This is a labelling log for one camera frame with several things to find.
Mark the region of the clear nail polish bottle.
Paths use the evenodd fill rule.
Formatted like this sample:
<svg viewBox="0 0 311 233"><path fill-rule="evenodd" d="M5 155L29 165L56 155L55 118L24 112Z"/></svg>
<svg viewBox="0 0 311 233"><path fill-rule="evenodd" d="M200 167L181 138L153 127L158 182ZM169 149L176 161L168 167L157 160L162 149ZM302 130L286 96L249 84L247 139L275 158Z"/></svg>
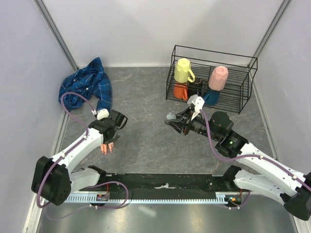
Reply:
<svg viewBox="0 0 311 233"><path fill-rule="evenodd" d="M166 115L166 120L175 120L176 119L176 115L172 112L169 112L167 115Z"/></svg>

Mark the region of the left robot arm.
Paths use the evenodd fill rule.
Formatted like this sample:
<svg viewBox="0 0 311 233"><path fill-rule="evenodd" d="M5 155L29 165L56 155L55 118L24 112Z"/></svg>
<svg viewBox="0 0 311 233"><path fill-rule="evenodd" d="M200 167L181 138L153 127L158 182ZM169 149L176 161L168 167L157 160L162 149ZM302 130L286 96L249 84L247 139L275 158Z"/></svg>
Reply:
<svg viewBox="0 0 311 233"><path fill-rule="evenodd" d="M48 203L58 206L71 193L83 188L92 187L96 191L105 189L107 180L101 176L103 170L96 166L79 172L74 172L74 169L94 149L114 143L119 137L117 131L123 129L127 121L128 117L118 111L100 110L86 131L67 148L50 158L39 158L31 185L37 198L44 198Z"/></svg>

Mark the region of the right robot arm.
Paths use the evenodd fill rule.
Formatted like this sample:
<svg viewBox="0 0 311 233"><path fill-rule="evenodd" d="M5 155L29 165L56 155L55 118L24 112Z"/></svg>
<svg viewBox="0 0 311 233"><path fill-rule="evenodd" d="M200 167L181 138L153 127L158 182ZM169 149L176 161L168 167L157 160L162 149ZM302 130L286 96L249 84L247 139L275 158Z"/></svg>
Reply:
<svg viewBox="0 0 311 233"><path fill-rule="evenodd" d="M284 206L293 216L307 221L311 217L311 175L296 171L259 150L246 138L236 133L234 123L226 112L214 112L211 118L188 107L183 112L168 113L165 124L178 133L190 131L208 138L214 155L224 162L237 161L258 172L258 175L235 168L223 178L228 191L236 188L254 191Z"/></svg>

